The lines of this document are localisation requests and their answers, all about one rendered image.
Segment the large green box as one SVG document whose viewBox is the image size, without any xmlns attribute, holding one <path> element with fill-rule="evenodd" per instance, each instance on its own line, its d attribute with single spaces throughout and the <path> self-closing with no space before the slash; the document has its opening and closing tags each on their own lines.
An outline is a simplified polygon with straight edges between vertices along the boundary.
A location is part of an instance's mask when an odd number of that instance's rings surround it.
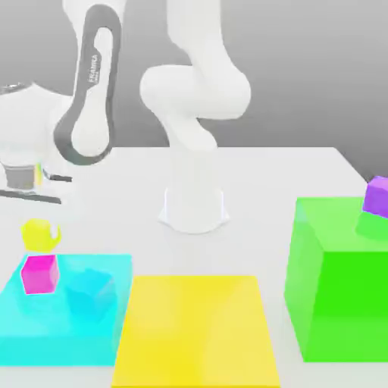
<svg viewBox="0 0 388 388">
<path fill-rule="evenodd" d="M 284 299 L 305 362 L 388 362 L 388 241 L 355 232 L 362 202 L 296 201 Z"/>
</svg>

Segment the small yellow cube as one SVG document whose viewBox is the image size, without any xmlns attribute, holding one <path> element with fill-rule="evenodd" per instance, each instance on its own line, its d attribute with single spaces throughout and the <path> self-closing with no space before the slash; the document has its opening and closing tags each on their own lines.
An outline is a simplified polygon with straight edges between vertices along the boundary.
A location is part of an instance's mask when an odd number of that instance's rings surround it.
<svg viewBox="0 0 388 388">
<path fill-rule="evenodd" d="M 52 224 L 43 219 L 29 219 L 21 227 L 21 234 L 24 246 L 29 252 L 49 253 L 61 241 L 61 229 L 56 230 Z"/>
</svg>

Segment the large yellow box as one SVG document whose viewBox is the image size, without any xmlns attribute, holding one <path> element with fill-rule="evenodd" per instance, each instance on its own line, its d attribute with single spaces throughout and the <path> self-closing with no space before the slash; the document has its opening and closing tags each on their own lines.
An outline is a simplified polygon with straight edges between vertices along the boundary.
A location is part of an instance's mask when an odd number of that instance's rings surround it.
<svg viewBox="0 0 388 388">
<path fill-rule="evenodd" d="M 257 278 L 135 276 L 111 388 L 280 388 Z"/>
</svg>

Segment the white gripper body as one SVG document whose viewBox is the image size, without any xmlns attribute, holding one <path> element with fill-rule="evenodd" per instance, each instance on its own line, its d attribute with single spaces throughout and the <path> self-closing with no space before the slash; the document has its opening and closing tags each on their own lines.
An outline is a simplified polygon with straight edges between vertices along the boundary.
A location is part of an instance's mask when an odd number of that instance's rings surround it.
<svg viewBox="0 0 388 388">
<path fill-rule="evenodd" d="M 62 209 L 62 201 L 56 196 L 0 189 L 1 211 L 56 211 L 59 209 Z"/>
</svg>

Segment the small green cube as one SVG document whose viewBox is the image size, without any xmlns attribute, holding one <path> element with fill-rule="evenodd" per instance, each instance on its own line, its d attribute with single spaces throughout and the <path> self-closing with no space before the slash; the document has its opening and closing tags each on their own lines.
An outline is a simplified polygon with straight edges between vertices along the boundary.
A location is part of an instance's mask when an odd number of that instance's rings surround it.
<svg viewBox="0 0 388 388">
<path fill-rule="evenodd" d="M 363 211 L 357 218 L 355 232 L 372 240 L 388 241 L 388 218 Z"/>
</svg>

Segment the small magenta cube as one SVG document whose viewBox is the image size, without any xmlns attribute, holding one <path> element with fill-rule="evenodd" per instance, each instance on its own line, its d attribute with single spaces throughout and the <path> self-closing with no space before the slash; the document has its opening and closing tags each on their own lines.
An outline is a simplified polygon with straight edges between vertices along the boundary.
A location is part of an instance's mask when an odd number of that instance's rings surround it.
<svg viewBox="0 0 388 388">
<path fill-rule="evenodd" d="M 60 278 L 56 255 L 29 255 L 20 270 L 27 295 L 54 293 Z"/>
</svg>

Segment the small cyan cube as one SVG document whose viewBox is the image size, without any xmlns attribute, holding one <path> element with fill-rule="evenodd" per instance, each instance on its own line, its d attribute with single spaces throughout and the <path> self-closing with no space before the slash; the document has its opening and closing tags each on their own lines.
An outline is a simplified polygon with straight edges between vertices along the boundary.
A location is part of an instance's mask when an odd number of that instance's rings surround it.
<svg viewBox="0 0 388 388">
<path fill-rule="evenodd" d="M 113 276 L 92 268 L 77 273 L 65 293 L 71 314 L 92 321 L 101 320 L 117 299 Z"/>
</svg>

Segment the small purple cube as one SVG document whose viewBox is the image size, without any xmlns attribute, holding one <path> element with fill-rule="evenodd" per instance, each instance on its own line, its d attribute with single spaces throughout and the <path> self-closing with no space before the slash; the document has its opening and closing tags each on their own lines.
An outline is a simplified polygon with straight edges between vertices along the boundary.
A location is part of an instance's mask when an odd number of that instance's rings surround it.
<svg viewBox="0 0 388 388">
<path fill-rule="evenodd" d="M 388 218 L 388 177 L 375 176 L 368 183 L 362 210 Z"/>
</svg>

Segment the large cyan box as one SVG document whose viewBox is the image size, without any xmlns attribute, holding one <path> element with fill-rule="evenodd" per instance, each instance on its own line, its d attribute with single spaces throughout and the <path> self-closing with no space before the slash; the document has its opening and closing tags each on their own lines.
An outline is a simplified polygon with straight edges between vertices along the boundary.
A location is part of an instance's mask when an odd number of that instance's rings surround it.
<svg viewBox="0 0 388 388">
<path fill-rule="evenodd" d="M 54 293 L 27 295 L 17 266 L 0 292 L 0 366 L 112 366 L 133 280 L 128 254 L 58 256 Z M 99 321 L 70 312 L 65 286 L 87 268 L 113 276 L 117 299 Z"/>
</svg>

